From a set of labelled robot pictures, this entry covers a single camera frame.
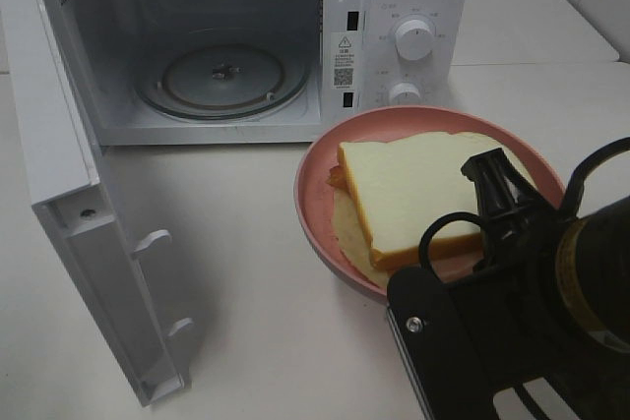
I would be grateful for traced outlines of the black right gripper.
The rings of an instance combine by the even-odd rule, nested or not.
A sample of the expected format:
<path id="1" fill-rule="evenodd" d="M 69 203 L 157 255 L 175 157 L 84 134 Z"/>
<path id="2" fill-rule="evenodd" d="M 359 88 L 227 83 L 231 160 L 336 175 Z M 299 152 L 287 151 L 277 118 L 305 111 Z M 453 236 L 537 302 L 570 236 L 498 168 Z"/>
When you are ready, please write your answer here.
<path id="1" fill-rule="evenodd" d="M 628 204 L 539 224 L 512 247 L 541 217 L 541 194 L 503 149 L 461 172 L 496 264 L 447 290 L 491 391 L 544 377 L 583 419 L 628 418 Z"/>

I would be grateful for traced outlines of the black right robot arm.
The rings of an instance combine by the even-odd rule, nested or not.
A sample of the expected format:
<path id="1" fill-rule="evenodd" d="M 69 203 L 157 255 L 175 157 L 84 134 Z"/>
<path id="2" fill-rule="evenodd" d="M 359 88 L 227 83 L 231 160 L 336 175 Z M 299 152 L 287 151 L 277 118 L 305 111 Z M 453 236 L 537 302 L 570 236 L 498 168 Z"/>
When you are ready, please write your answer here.
<path id="1" fill-rule="evenodd" d="M 491 419 L 493 396 L 544 377 L 585 419 L 629 415 L 629 202 L 579 215 L 587 177 L 628 151 L 621 140 L 588 156 L 552 206 L 502 150 L 471 157 L 483 259 L 446 287 L 473 377 L 461 407 Z"/>

